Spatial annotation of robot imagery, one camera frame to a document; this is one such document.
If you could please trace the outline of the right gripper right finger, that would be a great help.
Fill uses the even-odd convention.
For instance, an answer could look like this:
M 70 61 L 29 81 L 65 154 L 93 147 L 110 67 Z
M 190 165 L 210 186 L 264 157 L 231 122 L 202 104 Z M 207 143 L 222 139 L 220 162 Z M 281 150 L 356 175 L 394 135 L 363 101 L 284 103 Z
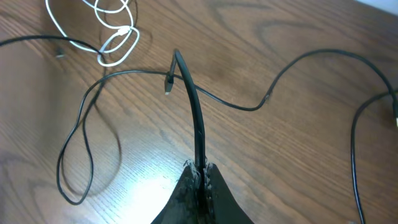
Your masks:
M 210 223 L 253 224 L 234 199 L 216 164 L 205 168 L 205 195 Z

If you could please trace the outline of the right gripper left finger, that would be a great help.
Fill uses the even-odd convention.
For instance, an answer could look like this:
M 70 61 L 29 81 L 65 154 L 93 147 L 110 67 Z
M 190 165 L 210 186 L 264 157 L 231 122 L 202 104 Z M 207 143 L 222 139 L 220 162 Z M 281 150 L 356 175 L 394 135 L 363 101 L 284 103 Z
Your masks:
M 152 224 L 199 223 L 197 191 L 201 176 L 192 160 L 185 161 L 183 166 L 183 172 L 169 200 Z

